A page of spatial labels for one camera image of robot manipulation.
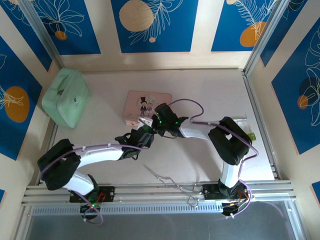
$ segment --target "green plastic box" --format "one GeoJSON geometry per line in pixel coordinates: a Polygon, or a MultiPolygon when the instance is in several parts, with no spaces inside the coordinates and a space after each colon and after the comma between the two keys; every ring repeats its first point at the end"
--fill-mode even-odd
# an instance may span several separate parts
{"type": "Polygon", "coordinates": [[[62,68],[44,94],[42,107],[57,125],[75,128],[89,98],[82,73],[62,68]]]}

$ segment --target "white tabletop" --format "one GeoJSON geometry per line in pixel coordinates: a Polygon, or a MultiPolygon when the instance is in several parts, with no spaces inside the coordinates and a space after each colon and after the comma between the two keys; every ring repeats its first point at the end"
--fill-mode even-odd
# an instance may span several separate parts
{"type": "MultiPolygon", "coordinates": [[[[131,131],[124,122],[128,91],[172,94],[172,100],[188,98],[204,107],[197,120],[217,121],[224,116],[247,119],[257,140],[253,146],[259,156],[249,160],[241,179],[273,180],[274,176],[251,107],[247,90],[237,69],[159,70],[85,74],[91,98],[75,129],[59,127],[55,142],[69,139],[73,144],[94,145],[112,142],[115,137],[131,131]]],[[[171,106],[178,117],[191,117],[201,112],[192,102],[171,106]]],[[[137,161],[123,159],[86,165],[79,170],[91,174],[100,184],[157,183],[144,167],[146,164],[162,176],[176,182],[217,181],[223,161],[213,144],[195,138],[167,139],[155,136],[150,149],[141,152],[137,161]]]]}

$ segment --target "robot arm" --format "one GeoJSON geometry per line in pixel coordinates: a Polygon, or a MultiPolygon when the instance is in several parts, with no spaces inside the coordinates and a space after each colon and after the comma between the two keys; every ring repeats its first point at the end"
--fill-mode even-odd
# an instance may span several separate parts
{"type": "MultiPolygon", "coordinates": [[[[137,130],[116,137],[117,143],[76,146],[68,139],[59,141],[37,163],[48,190],[66,188],[96,201],[99,195],[97,183],[91,175],[78,172],[78,168],[102,161],[136,160],[142,148],[151,146],[154,134],[164,136],[165,132],[169,132],[174,137],[199,138],[213,143],[223,160],[219,190],[224,192],[226,198],[230,196],[233,188],[239,184],[240,163],[249,147],[236,137],[227,138],[230,133],[212,127],[212,122],[194,124],[187,120],[188,117],[178,118],[166,103],[160,104],[155,111],[157,115],[153,115],[152,120],[142,120],[137,130]]],[[[231,118],[224,117],[219,124],[252,144],[248,135],[231,118]]]]}

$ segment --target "white line drawing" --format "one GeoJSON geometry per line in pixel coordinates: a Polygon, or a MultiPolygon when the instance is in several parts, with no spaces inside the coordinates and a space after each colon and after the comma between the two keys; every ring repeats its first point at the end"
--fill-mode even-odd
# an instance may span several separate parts
{"type": "Polygon", "coordinates": [[[238,12],[245,19],[248,26],[252,26],[257,40],[262,32],[262,22],[270,15],[278,0],[264,0],[262,7],[256,5],[256,0],[227,0],[228,4],[234,4],[238,7],[238,12]]]}
{"type": "Polygon", "coordinates": [[[298,106],[301,109],[311,106],[311,126],[320,124],[320,26],[314,33],[304,64],[308,67],[306,73],[310,86],[299,97],[298,106]]]}
{"type": "MultiPolygon", "coordinates": [[[[2,2],[14,17],[30,25],[17,4],[12,0],[2,2]]],[[[33,0],[31,3],[50,35],[56,36],[59,40],[67,39],[67,32],[82,37],[83,32],[77,24],[81,23],[85,16],[69,10],[69,0],[33,0]]]]}
{"type": "Polygon", "coordinates": [[[170,26],[171,19],[169,13],[178,9],[183,1],[184,0],[146,0],[143,2],[152,11],[153,21],[145,30],[131,31],[129,38],[132,39],[132,42],[130,45],[135,44],[139,40],[143,40],[144,42],[149,40],[151,43],[154,43],[162,31],[166,30],[166,25],[170,26]]]}
{"type": "MultiPolygon", "coordinates": [[[[0,54],[0,69],[5,65],[6,63],[6,55],[0,54]]],[[[14,97],[10,94],[6,93],[6,91],[0,86],[0,110],[7,104],[7,106],[10,106],[10,103],[17,104],[20,106],[23,106],[22,99],[24,97],[14,97]]]]}
{"type": "Polygon", "coordinates": [[[288,20],[288,16],[289,16],[289,12],[291,11],[298,11],[302,5],[304,4],[305,0],[291,0],[288,3],[288,6],[286,7],[286,9],[284,10],[284,13],[282,14],[282,16],[288,20]]]}

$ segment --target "mint green container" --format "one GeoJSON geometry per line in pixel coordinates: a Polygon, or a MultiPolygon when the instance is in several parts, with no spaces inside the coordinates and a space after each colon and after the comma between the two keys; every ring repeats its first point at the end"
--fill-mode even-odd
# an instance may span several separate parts
{"type": "Polygon", "coordinates": [[[44,94],[42,107],[57,125],[75,128],[89,97],[82,73],[62,68],[44,94]]]}

